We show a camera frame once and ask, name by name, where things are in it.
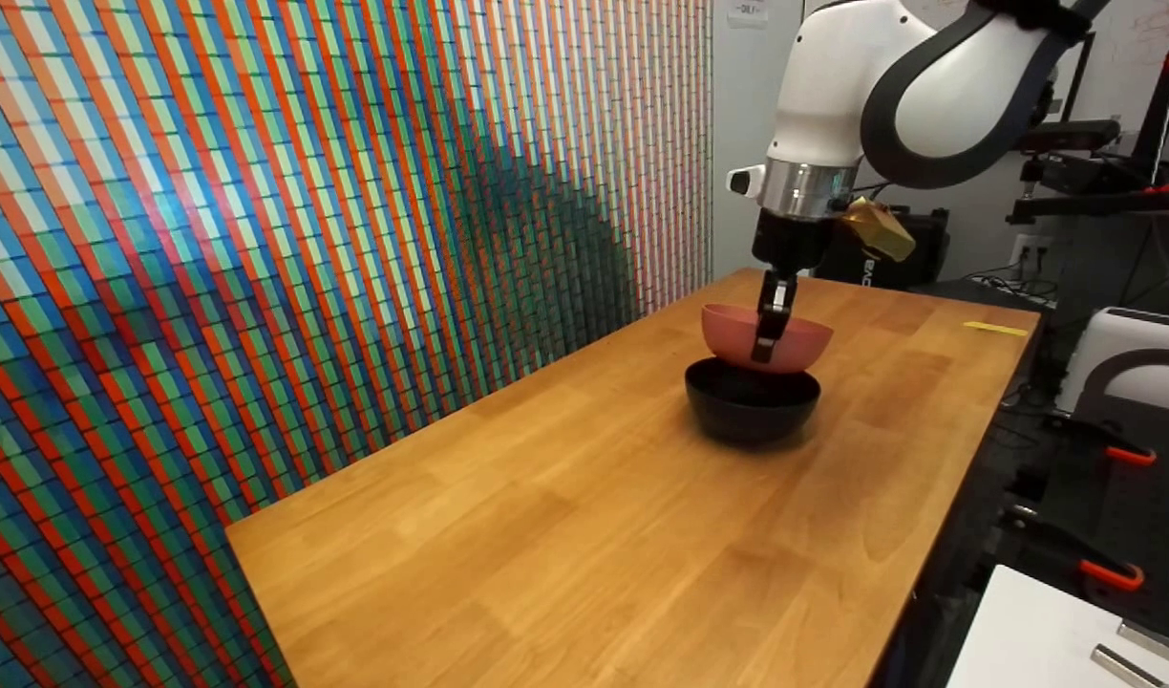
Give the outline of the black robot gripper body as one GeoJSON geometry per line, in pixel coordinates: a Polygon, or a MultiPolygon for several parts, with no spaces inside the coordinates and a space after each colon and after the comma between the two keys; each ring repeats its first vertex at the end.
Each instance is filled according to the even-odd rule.
{"type": "Polygon", "coordinates": [[[818,267],[832,247],[854,241],[855,233],[838,219],[805,221],[765,211],[758,219],[754,258],[779,275],[800,275],[803,267],[818,267]]]}

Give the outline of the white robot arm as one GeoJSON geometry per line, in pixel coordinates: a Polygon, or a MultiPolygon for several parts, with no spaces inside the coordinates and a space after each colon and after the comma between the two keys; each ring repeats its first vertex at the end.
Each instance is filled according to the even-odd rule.
{"type": "Polygon", "coordinates": [[[787,371],[800,278],[832,245],[911,260],[917,241],[855,189],[957,189],[1017,149],[1048,114],[1056,65],[1110,0],[968,0],[930,26],[905,0],[829,0],[787,51],[768,149],[731,172],[758,207],[765,284],[739,365],[787,371]]]}

